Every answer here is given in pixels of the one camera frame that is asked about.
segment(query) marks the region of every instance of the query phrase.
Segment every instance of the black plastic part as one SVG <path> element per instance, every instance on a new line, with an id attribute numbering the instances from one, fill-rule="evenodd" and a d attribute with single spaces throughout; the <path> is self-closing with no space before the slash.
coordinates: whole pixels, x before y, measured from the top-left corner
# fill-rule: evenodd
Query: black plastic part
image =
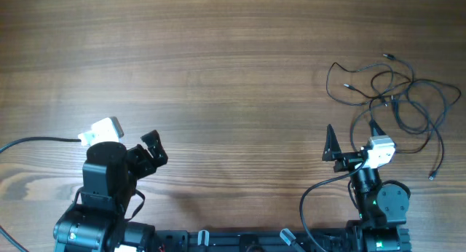
<path id="1" fill-rule="evenodd" d="M 396 59 L 396 57 L 394 55 L 391 55 L 391 54 L 383 54 L 383 56 L 385 56 L 386 58 L 388 58 L 390 60 Z"/>
<path id="2" fill-rule="evenodd" d="M 244 234 L 240 236 L 240 252 L 263 252 L 259 244 L 259 238 L 255 234 Z"/>
<path id="3" fill-rule="evenodd" d="M 375 229 L 364 231 L 363 235 L 367 252 L 411 251 L 411 238 L 408 229 Z"/>
<path id="4" fill-rule="evenodd" d="M 341 149 L 336 140 L 332 125 L 327 126 L 327 140 L 322 154 L 322 161 L 334 161 L 341 157 Z"/>
<path id="5" fill-rule="evenodd" d="M 83 205 L 75 205 L 55 225 L 55 251 L 104 251 L 113 223 L 109 213 L 88 213 Z"/>
<path id="6" fill-rule="evenodd" d="M 158 231 L 157 236 L 166 252 L 191 252 L 189 242 L 192 241 L 197 245 L 197 235 L 190 240 L 187 231 Z"/>
<path id="7" fill-rule="evenodd" d="M 363 168 L 351 176 L 351 183 L 355 188 L 356 195 L 358 195 L 358 193 L 376 191 L 379 187 L 382 186 L 382 180 L 380 180 L 379 171 L 377 169 L 370 168 Z"/>
<path id="8" fill-rule="evenodd" d="M 386 185 L 386 184 L 394 184 L 396 186 L 401 187 L 408 195 L 408 199 L 411 197 L 411 190 L 409 190 L 409 188 L 405 184 L 398 182 L 396 180 L 387 180 L 384 183 L 382 183 L 382 185 Z"/>
<path id="9" fill-rule="evenodd" d="M 313 229 L 311 232 L 319 244 L 323 244 L 323 247 L 328 251 L 352 251 L 348 250 L 351 240 L 345 229 Z M 294 232 L 293 234 L 296 236 L 296 242 L 305 251 L 314 252 L 314 249 L 317 251 L 317 247 L 309 240 L 305 232 Z M 266 252 L 296 252 L 293 247 L 288 246 L 280 238 L 280 232 L 211 232 L 209 246 L 204 248 L 197 245 L 197 232 L 189 233 L 189 252 L 241 252 L 244 251 L 245 246 L 250 249 L 250 252 L 254 251 L 253 248 L 256 250 L 264 249 Z"/>
<path id="10" fill-rule="evenodd" d="M 135 178 L 128 173 L 126 153 L 125 146 L 117 142 L 97 143 L 87 150 L 82 167 L 83 205 L 125 214 L 136 188 Z"/>
<path id="11" fill-rule="evenodd" d="M 372 136 L 378 136 L 378 135 L 387 135 L 379 126 L 379 124 L 377 124 L 376 120 L 374 119 L 371 119 L 371 121 L 369 121 L 369 127 L 371 127 L 371 134 Z"/>
<path id="12" fill-rule="evenodd" d="M 119 245 L 128 245 L 136 248 L 136 251 L 157 251 L 162 247 L 162 242 L 155 235 L 155 227 L 130 222 L 125 229 L 123 241 Z"/>
<path id="13" fill-rule="evenodd" d="M 127 152 L 126 160 L 130 164 L 131 173 L 141 179 L 157 171 L 157 168 L 167 164 L 168 156 L 160 142 L 159 133 L 153 130 L 141 137 L 146 143 L 145 150 L 142 145 L 137 145 Z"/>
<path id="14" fill-rule="evenodd" d="M 356 165 L 364 163 L 366 158 L 367 158 L 366 150 L 341 154 L 341 157 L 335 160 L 333 171 L 335 173 L 338 173 L 338 172 L 354 170 L 354 167 Z"/>
<path id="15" fill-rule="evenodd" d="M 380 222 L 384 227 L 406 224 L 409 198 L 401 187 L 393 184 L 383 186 L 377 193 L 376 202 L 385 215 L 385 221 Z"/>

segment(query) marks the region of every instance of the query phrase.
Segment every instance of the wooden surface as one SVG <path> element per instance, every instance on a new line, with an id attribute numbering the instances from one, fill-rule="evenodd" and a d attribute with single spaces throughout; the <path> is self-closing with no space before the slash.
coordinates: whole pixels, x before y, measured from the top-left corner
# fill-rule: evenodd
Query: wooden surface
<path id="1" fill-rule="evenodd" d="M 147 201 L 135 221 L 157 229 L 302 229 L 301 194 L 335 176 L 320 161 L 326 125 L 349 151 L 350 122 L 362 110 L 326 95 L 328 67 L 361 67 L 391 52 L 418 76 L 466 91 L 464 3 L 0 0 L 0 145 L 32 135 L 74 138 L 116 116 L 128 147 L 157 129 L 170 157 L 138 184 Z M 358 101 L 342 84 L 370 92 L 373 73 L 335 71 L 332 91 Z M 434 109 L 432 94 L 418 98 Z M 410 109 L 403 115 L 420 122 Z M 400 147 L 421 143 L 396 128 L 389 109 L 376 116 Z M 381 171 L 411 188 L 414 251 L 466 246 L 465 117 L 460 100 L 441 129 L 446 158 L 435 181 L 427 176 L 436 142 Z M 357 145 L 368 136 L 365 120 Z M 0 224 L 31 251 L 52 250 L 55 222 L 82 185 L 85 152 L 78 143 L 43 142 L 1 155 Z M 343 227 L 358 217 L 346 183 L 307 198 L 310 226 Z M 14 249 L 0 238 L 0 251 Z"/>

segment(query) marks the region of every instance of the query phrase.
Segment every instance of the tangled cable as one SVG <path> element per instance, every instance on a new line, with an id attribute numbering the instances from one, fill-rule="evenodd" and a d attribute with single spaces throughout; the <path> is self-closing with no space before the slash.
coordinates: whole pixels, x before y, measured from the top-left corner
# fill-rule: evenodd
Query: tangled cable
<path id="1" fill-rule="evenodd" d="M 390 59 L 390 60 L 394 60 L 394 61 L 400 62 L 403 65 L 405 65 L 409 69 L 409 71 L 411 72 L 411 78 L 409 78 L 408 76 L 406 76 L 405 74 L 402 74 L 400 72 L 393 71 L 392 67 L 390 65 L 386 64 L 386 63 L 374 63 L 374 64 L 371 64 L 369 66 L 359 68 L 358 70 L 347 70 L 346 68 L 341 66 L 339 63 L 335 62 L 335 63 L 332 64 L 332 66 L 330 67 L 330 69 L 328 70 L 328 73 L 327 73 L 327 81 L 325 83 L 325 88 L 327 90 L 327 94 L 328 94 L 328 96 L 330 96 L 335 101 L 346 104 L 348 106 L 364 106 L 364 105 L 368 104 L 368 109 L 366 109 L 365 111 L 360 113 L 354 119 L 354 121 L 351 124 L 350 131 L 349 131 L 349 139 L 350 139 L 350 142 L 351 142 L 351 146 L 353 147 L 353 149 L 355 151 L 357 151 L 357 150 L 356 150 L 355 143 L 354 143 L 354 140 L 353 140 L 353 133 L 354 133 L 355 126 L 358 123 L 358 121 L 360 120 L 360 118 L 364 114 L 369 112 L 369 114 L 371 115 L 371 120 L 375 120 L 374 115 L 373 115 L 373 110 L 376 109 L 376 108 L 379 108 L 380 106 L 388 106 L 388 104 L 391 104 L 392 112 L 393 112 L 393 114 L 395 116 L 395 121 L 397 122 L 398 127 L 401 130 L 403 130 L 406 133 L 411 134 L 411 135 L 426 134 L 426 139 L 425 139 L 424 143 L 421 146 L 419 146 L 418 148 L 409 149 L 409 150 L 396 150 L 396 153 L 399 153 L 399 154 L 418 153 L 421 150 L 423 150 L 424 147 L 426 147 L 426 145 L 429 143 L 430 139 L 432 138 L 432 135 L 436 134 L 437 138 L 438 138 L 438 141 L 439 141 L 439 143 L 441 145 L 441 158 L 440 158 L 440 161 L 438 162 L 436 168 L 429 175 L 429 179 L 433 180 L 437 176 L 438 171 L 439 171 L 439 169 L 440 169 L 440 167 L 441 167 L 441 165 L 443 163 L 443 158 L 445 156 L 445 146 L 443 144 L 442 136 L 438 132 L 438 128 L 445 121 L 446 114 L 449 112 L 450 108 L 459 100 L 459 98 L 461 98 L 461 90 L 458 87 L 456 87 L 456 86 L 454 86 L 452 84 L 446 84 L 444 82 L 439 82 L 439 81 L 431 80 L 431 79 L 417 79 L 415 77 L 414 69 L 411 67 L 411 65 L 409 63 L 407 63 L 404 60 L 397 59 L 394 55 L 384 54 L 384 56 L 386 58 Z M 353 87 L 350 84 L 344 84 L 344 86 L 346 88 L 348 88 L 350 90 L 353 90 L 353 91 L 356 91 L 356 92 L 360 93 L 362 96 L 364 96 L 365 98 L 367 98 L 366 101 L 363 101 L 361 103 L 350 103 L 350 102 L 344 101 L 344 100 L 339 99 L 339 98 L 335 97 L 334 95 L 330 94 L 330 90 L 328 89 L 330 73 L 332 71 L 332 68 L 335 65 L 337 65 L 343 71 L 346 71 L 348 73 L 357 73 L 357 72 L 365 71 L 367 69 L 377 67 L 377 66 L 387 67 L 388 70 L 381 71 L 378 74 L 376 74 L 374 77 L 372 77 L 371 87 L 372 87 L 372 90 L 376 93 L 375 96 L 366 95 L 364 92 L 360 91 L 356 87 Z M 385 90 L 383 92 L 379 92 L 374 86 L 374 80 L 381 77 L 381 76 L 383 76 L 384 74 L 388 74 L 388 73 L 390 73 L 390 76 L 391 76 L 390 77 L 390 83 L 387 85 L 387 87 L 385 88 Z M 406 81 L 401 82 L 399 84 L 393 84 L 395 75 L 403 77 L 404 79 L 406 79 Z M 389 92 L 392 92 L 393 90 L 396 90 L 397 88 L 402 87 L 403 85 L 405 85 L 406 87 L 404 87 L 401 90 L 401 92 L 396 92 L 396 93 L 389 94 Z M 443 103 L 443 110 L 439 114 L 439 116 L 437 118 L 435 118 L 435 119 L 433 119 L 431 117 L 429 111 L 427 110 L 427 107 L 423 106 L 420 102 L 414 101 L 414 100 L 412 100 L 410 98 L 411 89 L 413 87 L 418 87 L 418 86 L 421 86 L 421 85 L 433 88 L 437 92 L 437 94 L 439 94 L 439 96 L 441 97 L 441 100 L 442 100 L 442 103 Z M 441 90 L 441 86 L 449 87 L 449 88 L 452 88 L 452 89 L 456 90 L 457 93 L 458 93 L 458 96 L 451 103 L 449 103 L 447 101 L 447 99 L 446 99 L 445 94 Z M 377 100 L 380 100 L 381 103 L 373 106 L 373 102 L 377 101 Z M 416 111 L 418 113 L 420 113 L 424 117 L 425 125 L 422 125 L 421 127 L 414 127 L 414 126 L 407 125 L 402 120 L 402 118 L 400 117 L 400 104 L 401 103 L 409 103 L 411 106 L 413 106 L 416 109 Z"/>

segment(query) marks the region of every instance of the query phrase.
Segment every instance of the wire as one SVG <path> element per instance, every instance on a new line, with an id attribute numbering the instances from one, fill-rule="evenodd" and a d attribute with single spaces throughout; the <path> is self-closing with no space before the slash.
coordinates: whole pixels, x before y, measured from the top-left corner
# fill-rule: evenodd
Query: wire
<path id="1" fill-rule="evenodd" d="M 349 182 L 348 182 L 349 198 L 351 198 L 351 202 L 355 206 L 355 208 L 359 210 L 358 204 L 356 203 L 355 198 L 352 196 L 351 188 L 352 188 L 352 184 L 351 184 L 351 179 L 350 179 Z"/>
<path id="2" fill-rule="evenodd" d="M 19 251 L 21 252 L 28 252 L 27 249 L 25 249 L 21 244 L 19 244 L 18 241 L 16 241 L 11 235 L 8 234 L 8 232 L 1 227 L 0 225 L 0 233 L 12 244 L 14 245 Z"/>
<path id="3" fill-rule="evenodd" d="M 317 183 L 313 186 L 311 186 L 310 188 L 308 188 L 302 195 L 301 197 L 301 201 L 299 202 L 299 215 L 301 217 L 301 223 L 303 224 L 303 227 L 304 227 L 304 230 L 306 230 L 306 233 L 307 235 L 309 236 L 309 238 L 311 239 L 311 241 L 320 249 L 322 250 L 323 252 L 327 252 L 321 245 L 319 245 L 319 243 L 317 243 L 317 241 L 315 240 L 314 236 L 312 236 L 310 230 L 309 230 L 309 227 L 307 227 L 307 224 L 306 224 L 306 219 L 304 218 L 304 211 L 303 211 L 303 206 L 304 206 L 304 198 L 306 198 L 306 196 L 314 189 L 318 188 L 319 186 L 323 186 L 325 184 L 329 184 L 329 183 L 332 183 L 332 182 L 335 182 L 335 181 L 338 181 L 338 180 L 342 180 L 344 178 L 347 178 L 347 177 L 350 177 L 354 174 L 356 174 L 357 172 L 359 172 L 362 168 L 364 167 L 364 164 L 360 164 L 359 167 L 357 169 L 355 169 L 354 171 L 346 174 L 346 175 L 342 175 L 342 176 L 337 176 L 335 178 L 331 178 L 331 179 L 328 179 L 328 180 L 325 180 L 325 181 L 322 181 L 320 183 Z"/>
<path id="4" fill-rule="evenodd" d="M 360 115 L 358 115 L 353 120 L 353 122 L 351 124 L 350 132 L 349 132 L 349 140 L 350 140 L 351 146 L 353 147 L 353 149 L 355 151 L 357 151 L 357 150 L 356 150 L 356 147 L 355 147 L 355 143 L 353 141 L 353 133 L 354 133 L 355 126 L 358 123 L 358 121 L 360 120 L 360 118 L 365 113 L 369 112 L 369 114 L 371 116 L 371 119 L 375 120 L 373 110 L 376 109 L 376 108 L 379 108 L 380 106 L 388 106 L 388 104 L 392 105 L 392 112 L 393 112 L 393 115 L 395 117 L 395 121 L 397 122 L 397 125 L 401 130 L 403 130 L 405 133 L 412 134 L 412 135 L 426 134 L 426 139 L 425 139 L 424 143 L 421 146 L 419 146 L 419 147 L 417 147 L 415 149 L 408 149 L 408 150 L 406 150 L 406 149 L 397 149 L 396 153 L 399 153 L 399 154 L 415 154 L 415 153 L 418 153 L 418 152 L 422 151 L 424 149 L 424 147 L 426 147 L 426 145 L 429 143 L 430 139 L 432 138 L 433 134 L 436 134 L 438 142 L 441 145 L 441 158 L 440 158 L 440 161 L 438 162 L 438 164 L 436 165 L 436 168 L 433 171 L 431 171 L 431 173 L 430 173 L 429 179 L 433 180 L 437 176 L 438 171 L 439 171 L 439 169 L 440 169 L 440 167 L 441 167 L 441 165 L 443 163 L 444 156 L 445 156 L 445 146 L 443 144 L 443 139 L 441 137 L 441 134 L 438 131 L 438 128 L 443 124 L 444 120 L 446 119 L 446 115 L 449 112 L 450 108 L 461 98 L 461 95 L 462 95 L 461 90 L 458 87 L 456 87 L 456 86 L 454 86 L 452 84 L 446 84 L 444 82 L 439 82 L 439 81 L 431 80 L 431 79 L 417 79 L 415 77 L 414 69 L 409 63 L 407 63 L 404 60 L 397 59 L 393 55 L 385 54 L 384 56 L 386 58 L 390 59 L 390 60 L 397 61 L 399 63 L 402 63 L 404 66 L 406 66 L 409 69 L 409 71 L 411 72 L 411 78 L 409 76 L 406 76 L 405 74 L 400 73 L 400 72 L 393 71 L 393 69 L 390 66 L 388 66 L 388 65 L 386 65 L 384 63 L 374 63 L 374 64 L 371 64 L 369 66 L 362 67 L 362 68 L 360 68 L 358 70 L 347 70 L 346 68 L 344 68 L 343 66 L 341 66 L 337 62 L 335 62 L 329 68 L 328 73 L 327 73 L 327 80 L 326 80 L 326 85 L 325 85 L 325 88 L 327 90 L 327 94 L 332 99 L 334 99 L 335 101 L 338 101 L 340 103 L 343 103 L 343 104 L 346 104 L 346 105 L 349 105 L 349 106 L 363 106 L 363 105 L 368 104 L 368 109 L 364 110 Z M 347 101 L 344 101 L 342 99 L 339 99 L 339 98 L 335 97 L 334 95 L 332 95 L 330 93 L 330 90 L 328 88 L 328 83 L 329 83 L 329 79 L 330 79 L 331 70 L 335 65 L 337 65 L 343 71 L 346 71 L 348 73 L 357 73 L 357 72 L 364 71 L 366 69 L 370 69 L 370 68 L 373 68 L 373 67 L 376 67 L 376 66 L 388 66 L 389 70 L 388 71 L 381 71 L 381 72 L 379 72 L 378 74 L 376 74 L 375 76 L 372 77 L 372 79 L 371 79 L 371 88 L 376 93 L 375 96 L 367 95 L 366 93 L 362 92 L 361 90 L 357 89 L 356 87 L 353 87 L 350 84 L 344 84 L 344 86 L 346 88 L 348 88 L 350 90 L 353 90 L 355 92 L 358 92 L 364 98 L 368 99 L 368 100 L 363 101 L 361 103 L 352 103 L 352 102 L 347 102 Z M 384 76 L 384 74 L 388 74 L 388 73 L 390 73 L 390 76 L 391 76 L 390 83 L 387 85 L 387 87 L 385 88 L 385 90 L 383 92 L 379 92 L 374 86 L 374 80 L 381 77 L 381 76 Z M 395 75 L 404 78 L 406 81 L 401 82 L 399 84 L 393 85 L 393 78 L 394 78 Z M 398 88 L 403 87 L 403 86 L 405 86 L 405 87 L 400 92 L 395 92 L 395 93 L 392 93 L 392 94 L 388 94 L 389 92 L 397 90 Z M 438 115 L 437 118 L 433 119 L 430 116 L 430 113 L 427 110 L 427 107 L 423 106 L 420 102 L 417 102 L 417 101 L 414 101 L 414 100 L 411 99 L 411 97 L 410 97 L 411 90 L 414 87 L 421 87 L 421 86 L 427 86 L 427 87 L 433 88 L 437 92 L 437 94 L 441 97 L 441 101 L 442 101 L 442 104 L 443 104 L 443 110 Z M 441 90 L 441 87 L 448 87 L 448 88 L 451 88 L 453 90 L 456 90 L 458 96 L 451 103 L 449 103 L 448 100 L 446 99 L 445 94 Z M 382 103 L 374 106 L 373 103 L 374 103 L 375 100 L 380 100 Z M 417 113 L 419 113 L 419 114 L 421 114 L 423 116 L 424 124 L 422 126 L 420 126 L 420 127 L 410 126 L 410 125 L 407 125 L 403 121 L 403 119 L 400 116 L 400 104 L 402 104 L 402 103 L 410 104 L 416 110 Z"/>
<path id="5" fill-rule="evenodd" d="M 29 142 L 29 141 L 81 142 L 81 139 L 56 138 L 56 137 L 49 137 L 49 136 L 34 136 L 34 137 L 29 137 L 29 138 L 21 138 L 16 141 L 7 143 L 2 148 L 0 148 L 0 154 L 12 146 L 15 146 L 19 143 Z"/>
<path id="6" fill-rule="evenodd" d="M 58 142 L 81 142 L 81 139 L 67 139 L 67 138 L 56 138 L 56 137 L 48 137 L 48 136 L 35 136 L 35 137 L 28 137 L 28 138 L 21 138 L 16 141 L 7 143 L 3 147 L 0 148 L 0 154 L 3 153 L 5 150 L 8 148 L 15 146 L 19 143 L 24 143 L 24 142 L 29 142 L 29 141 L 58 141 Z M 16 241 L 11 235 L 8 234 L 8 232 L 1 227 L 0 225 L 0 233 L 12 244 L 14 245 L 19 251 L 21 252 L 28 252 L 27 249 L 25 249 L 21 244 L 19 244 L 18 241 Z"/>

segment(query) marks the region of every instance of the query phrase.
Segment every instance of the cable connector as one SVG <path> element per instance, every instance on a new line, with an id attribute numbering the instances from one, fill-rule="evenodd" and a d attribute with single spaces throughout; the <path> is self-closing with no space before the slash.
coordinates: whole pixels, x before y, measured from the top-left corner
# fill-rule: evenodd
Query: cable connector
<path id="1" fill-rule="evenodd" d="M 396 57 L 394 55 L 391 55 L 391 54 L 383 54 L 383 56 L 385 56 L 386 58 L 390 59 L 390 60 L 395 60 Z"/>
<path id="2" fill-rule="evenodd" d="M 429 176 L 429 180 L 434 180 L 435 177 L 437 176 L 437 173 L 438 173 L 438 170 L 435 170 L 433 172 L 431 172 L 430 176 Z"/>
<path id="3" fill-rule="evenodd" d="M 356 91 L 356 88 L 350 84 L 343 84 L 343 86 L 345 86 L 346 88 L 350 89 L 350 90 L 353 90 L 353 91 Z"/>

